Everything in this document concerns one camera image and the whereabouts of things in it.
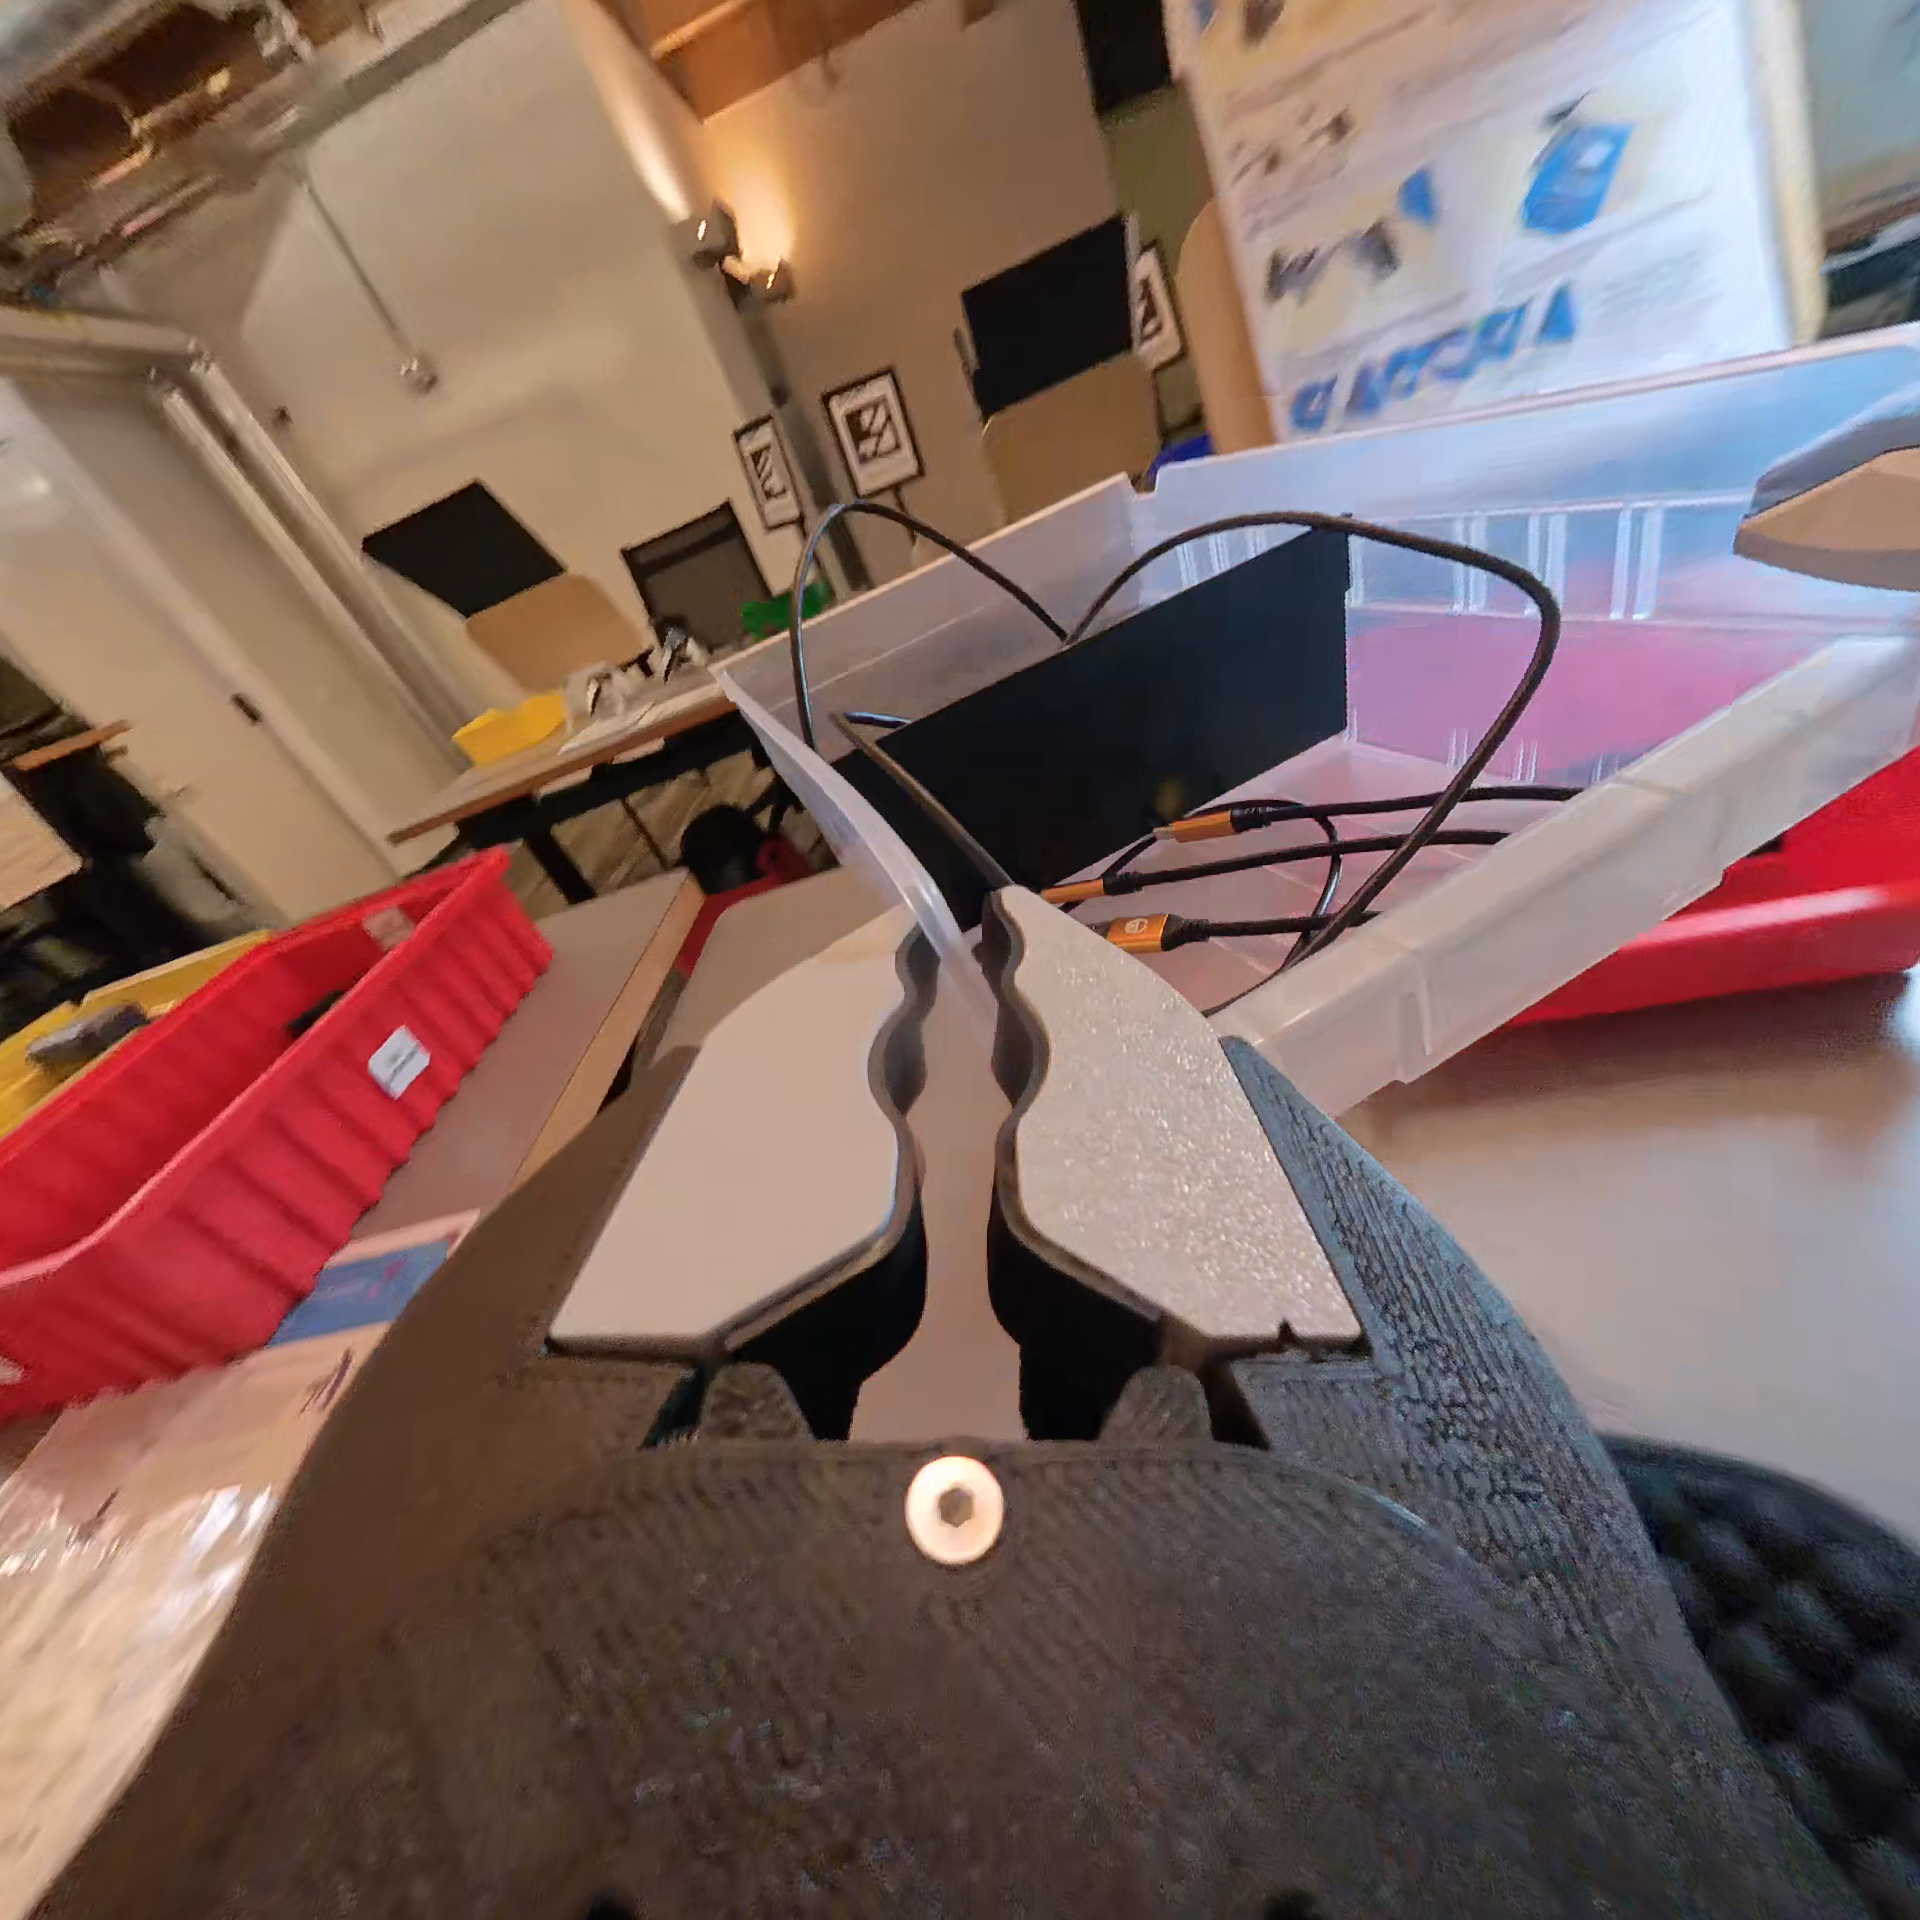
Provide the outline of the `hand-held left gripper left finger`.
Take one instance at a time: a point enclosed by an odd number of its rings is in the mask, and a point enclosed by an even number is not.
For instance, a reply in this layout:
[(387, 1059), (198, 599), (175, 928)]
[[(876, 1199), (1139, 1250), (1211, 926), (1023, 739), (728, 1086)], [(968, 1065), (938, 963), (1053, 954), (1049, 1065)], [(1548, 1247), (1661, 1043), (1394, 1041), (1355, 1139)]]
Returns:
[(939, 960), (914, 923), (854, 928), (731, 1009), (689, 1059), (545, 1331), (566, 1358), (774, 1370), (813, 1437), (928, 1299), (926, 1085)]

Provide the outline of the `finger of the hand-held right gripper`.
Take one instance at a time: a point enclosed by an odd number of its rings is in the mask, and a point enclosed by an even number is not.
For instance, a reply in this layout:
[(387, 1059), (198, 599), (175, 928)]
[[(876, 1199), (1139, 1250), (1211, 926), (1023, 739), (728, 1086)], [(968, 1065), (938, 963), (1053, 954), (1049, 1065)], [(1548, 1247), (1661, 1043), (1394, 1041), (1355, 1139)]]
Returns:
[(1862, 413), (1774, 462), (1738, 558), (1855, 588), (1918, 588), (1918, 414)]

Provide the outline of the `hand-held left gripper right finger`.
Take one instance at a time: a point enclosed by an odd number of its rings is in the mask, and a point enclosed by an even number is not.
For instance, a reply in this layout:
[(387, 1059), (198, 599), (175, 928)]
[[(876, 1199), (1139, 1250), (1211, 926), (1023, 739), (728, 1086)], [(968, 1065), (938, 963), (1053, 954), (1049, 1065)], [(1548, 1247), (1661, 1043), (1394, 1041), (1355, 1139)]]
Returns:
[(1127, 1384), (1198, 1384), (1201, 1432), (1252, 1416), (1240, 1362), (1352, 1358), (1368, 1332), (1331, 1242), (1210, 1020), (1021, 886), (981, 904), (991, 1071), (985, 1293), (1017, 1350), (1020, 1427), (1089, 1443)]

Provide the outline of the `black USB hub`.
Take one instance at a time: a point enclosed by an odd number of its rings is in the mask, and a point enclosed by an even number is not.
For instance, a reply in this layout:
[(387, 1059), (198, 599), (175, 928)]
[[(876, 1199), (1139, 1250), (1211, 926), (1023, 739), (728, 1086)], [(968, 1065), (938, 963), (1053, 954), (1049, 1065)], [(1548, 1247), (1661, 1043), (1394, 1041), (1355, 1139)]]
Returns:
[(971, 926), (983, 874), (876, 756), (1040, 893), (1342, 736), (1347, 588), (1347, 540), (1299, 535), (898, 731), (841, 734), (834, 769)]

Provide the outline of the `clear plastic storage bin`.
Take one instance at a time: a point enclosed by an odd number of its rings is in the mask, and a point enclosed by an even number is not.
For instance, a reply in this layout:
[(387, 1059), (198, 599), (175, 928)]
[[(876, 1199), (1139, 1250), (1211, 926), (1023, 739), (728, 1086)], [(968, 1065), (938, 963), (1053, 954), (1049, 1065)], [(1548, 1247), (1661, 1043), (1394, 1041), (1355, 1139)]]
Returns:
[(1340, 1114), (1501, 1028), (1900, 758), (1916, 588), (1740, 558), (1761, 475), (1916, 414), (1916, 327), (1114, 479), (721, 666), (839, 864), (961, 924), (835, 765), (1306, 533), (1350, 547), (1347, 728), (1034, 891)]

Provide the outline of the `red plastic bin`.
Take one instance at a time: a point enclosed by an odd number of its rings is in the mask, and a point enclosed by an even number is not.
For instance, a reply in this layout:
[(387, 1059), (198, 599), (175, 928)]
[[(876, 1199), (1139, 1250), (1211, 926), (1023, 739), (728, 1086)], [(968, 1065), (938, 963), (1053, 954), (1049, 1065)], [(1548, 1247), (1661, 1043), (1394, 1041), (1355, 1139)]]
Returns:
[(1837, 987), (1916, 963), (1918, 751), (1907, 751), (1505, 1028)]
[(508, 866), (277, 933), (4, 1135), (4, 1424), (268, 1342), (551, 964)]

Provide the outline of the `wooden work table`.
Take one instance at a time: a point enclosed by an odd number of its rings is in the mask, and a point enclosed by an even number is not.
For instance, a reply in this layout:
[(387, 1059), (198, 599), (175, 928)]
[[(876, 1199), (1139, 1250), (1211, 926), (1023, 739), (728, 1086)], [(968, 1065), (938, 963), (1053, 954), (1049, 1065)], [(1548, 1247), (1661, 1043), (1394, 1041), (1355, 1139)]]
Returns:
[(715, 679), (645, 709), (588, 722), (513, 756), (467, 769), (421, 809), (386, 829), (391, 850), (441, 831), (467, 852), (520, 849), (568, 907), (598, 899), (557, 829), (606, 807), (758, 754), (755, 733)]

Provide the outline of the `white printed poster board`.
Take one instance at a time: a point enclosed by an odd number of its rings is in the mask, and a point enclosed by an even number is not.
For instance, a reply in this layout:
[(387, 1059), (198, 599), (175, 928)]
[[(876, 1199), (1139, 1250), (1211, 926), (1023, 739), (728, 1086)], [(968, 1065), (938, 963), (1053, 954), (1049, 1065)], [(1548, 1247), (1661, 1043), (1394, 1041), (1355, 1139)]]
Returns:
[(1790, 4), (1176, 2), (1277, 443), (1810, 347)]

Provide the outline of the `small yellow plastic bin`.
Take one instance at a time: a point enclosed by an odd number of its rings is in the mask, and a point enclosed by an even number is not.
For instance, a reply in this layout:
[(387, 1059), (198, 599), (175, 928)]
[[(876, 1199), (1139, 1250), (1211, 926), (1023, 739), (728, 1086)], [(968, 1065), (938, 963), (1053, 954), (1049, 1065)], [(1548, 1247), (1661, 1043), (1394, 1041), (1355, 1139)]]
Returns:
[(503, 765), (516, 756), (533, 754), (569, 728), (568, 698), (557, 688), (545, 688), (520, 698), (511, 707), (489, 709), (450, 736), (450, 744), (470, 769)]

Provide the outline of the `dark computer monitor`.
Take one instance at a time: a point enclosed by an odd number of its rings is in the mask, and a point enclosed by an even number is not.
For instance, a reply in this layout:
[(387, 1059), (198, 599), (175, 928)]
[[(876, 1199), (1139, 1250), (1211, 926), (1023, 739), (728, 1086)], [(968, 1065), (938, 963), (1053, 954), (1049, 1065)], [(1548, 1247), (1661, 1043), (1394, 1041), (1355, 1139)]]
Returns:
[(710, 655), (752, 643), (748, 611), (767, 603), (769, 585), (730, 500), (619, 558), (652, 629), (684, 627)]

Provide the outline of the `yellow plastic tray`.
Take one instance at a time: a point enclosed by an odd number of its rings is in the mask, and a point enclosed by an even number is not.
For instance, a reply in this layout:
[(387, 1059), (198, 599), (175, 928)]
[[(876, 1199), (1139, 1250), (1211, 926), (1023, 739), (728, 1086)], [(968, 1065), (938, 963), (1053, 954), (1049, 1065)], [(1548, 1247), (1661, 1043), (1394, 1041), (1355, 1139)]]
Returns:
[(61, 1032), (97, 1022), (125, 1006), (136, 1009), (146, 1025), (156, 1025), (274, 939), (275, 933), (268, 930), (237, 935), (83, 994), (69, 992), (50, 1012), (5, 1036), (2, 1043), (2, 1135), (9, 1135), (68, 1082), (97, 1065), (111, 1044), (125, 1039), (132, 1028), (125, 1020), (119, 1020), (108, 1041), (97, 1044), (57, 1043), (55, 1039)]

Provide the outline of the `clear plastic bag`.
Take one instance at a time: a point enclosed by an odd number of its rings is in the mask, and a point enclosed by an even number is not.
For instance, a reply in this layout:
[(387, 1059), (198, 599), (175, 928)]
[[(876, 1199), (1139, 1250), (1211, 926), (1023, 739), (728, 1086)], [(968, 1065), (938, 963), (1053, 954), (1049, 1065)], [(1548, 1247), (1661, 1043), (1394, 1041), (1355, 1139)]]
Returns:
[(2, 1492), (2, 1914), (151, 1753), (383, 1324), (64, 1410)]

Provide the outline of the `black foam mat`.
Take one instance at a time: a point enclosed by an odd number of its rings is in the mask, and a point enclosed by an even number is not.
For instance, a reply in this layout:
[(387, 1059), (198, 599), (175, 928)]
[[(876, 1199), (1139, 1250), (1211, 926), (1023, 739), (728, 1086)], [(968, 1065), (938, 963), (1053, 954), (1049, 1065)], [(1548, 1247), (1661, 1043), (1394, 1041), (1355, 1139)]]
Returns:
[(1918, 1554), (1784, 1473), (1603, 1443), (1716, 1686), (1872, 1917), (1918, 1914)]

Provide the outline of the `wall lamp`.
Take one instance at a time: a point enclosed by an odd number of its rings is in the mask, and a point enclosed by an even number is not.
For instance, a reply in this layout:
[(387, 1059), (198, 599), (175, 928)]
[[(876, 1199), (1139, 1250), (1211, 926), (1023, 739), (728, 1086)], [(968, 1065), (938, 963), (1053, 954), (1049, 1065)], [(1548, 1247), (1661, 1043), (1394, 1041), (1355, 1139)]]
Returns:
[(784, 259), (750, 262), (730, 204), (714, 198), (672, 222), (669, 232), (681, 264), (718, 277), (735, 308), (778, 308), (793, 300), (792, 267)]

